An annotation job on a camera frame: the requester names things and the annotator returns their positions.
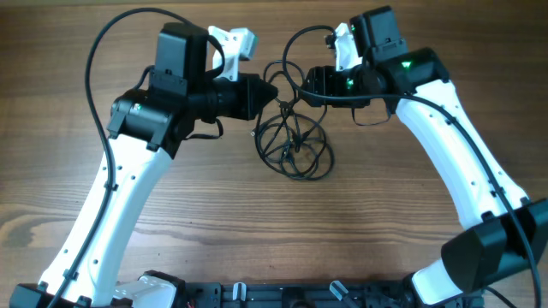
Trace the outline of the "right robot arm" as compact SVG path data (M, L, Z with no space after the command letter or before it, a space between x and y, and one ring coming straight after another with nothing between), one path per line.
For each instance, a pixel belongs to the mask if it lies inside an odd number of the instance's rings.
M442 305L536 270L547 246L547 203L532 201L503 171L435 51L409 50L387 6L340 24L326 44L336 62L309 71L306 102L357 110L382 99L423 146L456 207L462 232L411 275L411 304Z

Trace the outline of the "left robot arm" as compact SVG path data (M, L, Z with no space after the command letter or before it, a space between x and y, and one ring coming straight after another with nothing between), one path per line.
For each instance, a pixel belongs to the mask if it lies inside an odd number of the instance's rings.
M224 31L170 22L155 63L111 107L104 156L62 249L35 284L19 284L13 307L177 307L183 280L148 271L117 280L123 254L152 189L197 121L252 120L276 95L244 74L258 40L246 28Z

